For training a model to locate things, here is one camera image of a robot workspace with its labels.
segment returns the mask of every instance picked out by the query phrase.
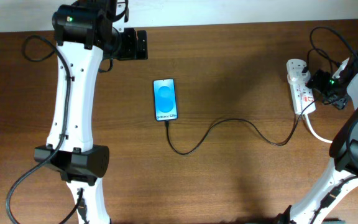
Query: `phone screen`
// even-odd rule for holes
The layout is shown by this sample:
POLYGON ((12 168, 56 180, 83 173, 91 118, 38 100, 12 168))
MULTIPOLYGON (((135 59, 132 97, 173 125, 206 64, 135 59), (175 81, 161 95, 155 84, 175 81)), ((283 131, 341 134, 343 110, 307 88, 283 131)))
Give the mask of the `phone screen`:
POLYGON ((167 121, 178 118, 173 79, 154 81, 155 119, 167 121))

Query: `white wall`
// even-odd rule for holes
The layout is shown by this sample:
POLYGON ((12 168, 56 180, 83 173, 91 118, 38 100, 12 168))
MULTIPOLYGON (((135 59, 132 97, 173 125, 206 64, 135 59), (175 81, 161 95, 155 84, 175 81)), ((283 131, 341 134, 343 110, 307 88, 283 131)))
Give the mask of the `white wall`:
MULTIPOLYGON (((0 0, 0 32, 52 30, 74 0, 0 0)), ((358 0, 129 0, 130 27, 358 19, 358 0)))

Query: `brown wooden surface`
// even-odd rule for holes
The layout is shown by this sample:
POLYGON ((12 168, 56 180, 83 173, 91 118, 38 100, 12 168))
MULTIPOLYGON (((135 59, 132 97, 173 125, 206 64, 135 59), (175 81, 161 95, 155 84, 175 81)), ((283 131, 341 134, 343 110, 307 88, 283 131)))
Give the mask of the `brown wooden surface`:
MULTIPOLYGON (((174 78, 179 119, 172 141, 189 149, 220 117, 249 119, 269 139, 291 130, 293 108, 285 64, 306 58, 309 31, 331 26, 358 49, 358 21, 280 22, 148 28, 149 59, 116 62, 99 74, 93 108, 96 144, 110 147, 104 199, 115 222, 219 223, 275 217, 305 196, 328 164, 329 145, 300 124, 284 147, 267 144, 248 125, 216 128, 189 157, 172 152, 156 122, 152 80, 174 78)), ((57 60, 30 63, 21 43, 30 33, 0 34, 0 223, 12 183, 35 165, 52 123, 57 60)), ((52 32, 40 32, 52 40, 52 32)), ((332 58, 349 53, 328 32, 316 44, 332 58)), ((31 44, 33 56, 50 50, 31 44)), ((328 68, 313 54, 312 70, 328 68)), ((352 113, 317 105, 316 132, 332 139, 352 113)), ((42 168, 16 190, 12 209, 22 223, 57 223, 73 199, 57 173, 42 168)), ((329 217, 358 223, 358 188, 329 217)), ((76 223, 73 217, 70 223, 76 223)))

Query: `blue phone screen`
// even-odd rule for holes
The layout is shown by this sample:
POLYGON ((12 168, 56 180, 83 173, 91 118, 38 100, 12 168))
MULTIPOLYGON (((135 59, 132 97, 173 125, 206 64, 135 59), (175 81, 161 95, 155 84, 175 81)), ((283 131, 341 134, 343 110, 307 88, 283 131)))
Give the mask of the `blue phone screen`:
POLYGON ((173 79, 154 81, 155 118, 157 121, 177 119, 177 100, 173 79))

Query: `power strip switch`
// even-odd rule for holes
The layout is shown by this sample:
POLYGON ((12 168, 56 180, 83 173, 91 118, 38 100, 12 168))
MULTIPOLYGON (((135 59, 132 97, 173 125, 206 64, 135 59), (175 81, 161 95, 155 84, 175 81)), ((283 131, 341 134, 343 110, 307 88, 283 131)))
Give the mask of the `power strip switch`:
POLYGON ((316 110, 313 92, 306 87, 306 83, 311 76, 310 72, 302 72, 306 66, 306 62, 300 59, 291 59, 287 62, 287 80, 291 88, 293 110, 295 114, 301 114, 301 112, 310 104, 312 105, 310 105, 303 114, 310 114, 316 110))

